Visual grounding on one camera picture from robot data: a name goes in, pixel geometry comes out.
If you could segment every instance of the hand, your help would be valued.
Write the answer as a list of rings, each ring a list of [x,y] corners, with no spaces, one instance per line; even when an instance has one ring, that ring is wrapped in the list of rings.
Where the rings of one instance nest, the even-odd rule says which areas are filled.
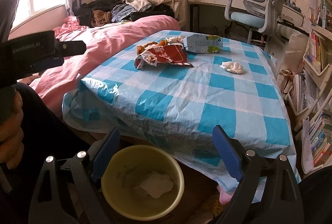
[[[24,151],[22,119],[22,98],[16,92],[13,114],[0,126],[0,163],[6,163],[9,169],[16,168],[22,159]]]

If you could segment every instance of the pink sheet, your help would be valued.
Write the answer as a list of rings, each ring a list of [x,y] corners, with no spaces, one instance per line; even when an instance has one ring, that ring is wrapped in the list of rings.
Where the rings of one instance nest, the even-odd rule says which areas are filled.
[[[79,74],[87,75],[119,51],[161,30],[180,30],[180,27],[175,19],[164,15],[99,28],[79,26],[77,18],[69,16],[65,24],[54,29],[55,37],[60,41],[84,41],[87,51],[66,59],[62,66],[48,69],[30,86],[52,112],[61,116],[63,96],[77,87]]]

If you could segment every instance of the metal screw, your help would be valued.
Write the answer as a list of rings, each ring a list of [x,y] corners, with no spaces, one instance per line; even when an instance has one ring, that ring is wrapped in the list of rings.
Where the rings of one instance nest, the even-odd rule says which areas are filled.
[[[54,160],[54,157],[49,156],[46,158],[46,162],[52,162]]]
[[[279,159],[280,159],[281,161],[286,161],[286,160],[287,160],[287,157],[286,157],[285,155],[280,155],[280,156],[279,156]]]
[[[246,154],[247,154],[247,156],[249,156],[249,157],[253,157],[253,156],[255,155],[255,151],[249,149],[249,150],[246,151]]]
[[[84,158],[86,156],[86,152],[85,151],[80,151],[77,153],[77,156],[81,159]]]

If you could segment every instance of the teal box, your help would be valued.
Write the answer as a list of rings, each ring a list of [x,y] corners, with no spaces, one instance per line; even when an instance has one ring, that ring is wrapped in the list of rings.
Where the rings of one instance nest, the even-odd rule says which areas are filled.
[[[217,35],[194,34],[183,39],[186,51],[199,54],[218,53],[222,50],[222,37]]]

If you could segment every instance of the blue and white tablecloth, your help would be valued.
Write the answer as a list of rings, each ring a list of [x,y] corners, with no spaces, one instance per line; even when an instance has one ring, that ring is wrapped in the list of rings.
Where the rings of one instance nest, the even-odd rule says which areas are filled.
[[[116,126],[147,139],[231,193],[237,181],[211,139],[212,128],[221,125],[229,137],[261,156],[287,155],[298,177],[290,122],[273,73],[276,60],[259,47],[223,38],[218,54],[189,54],[192,68],[162,64],[135,69],[136,46],[192,34],[160,31],[111,57],[65,95],[64,120],[83,131],[107,133]],[[228,61],[239,62],[244,74],[220,67]]]

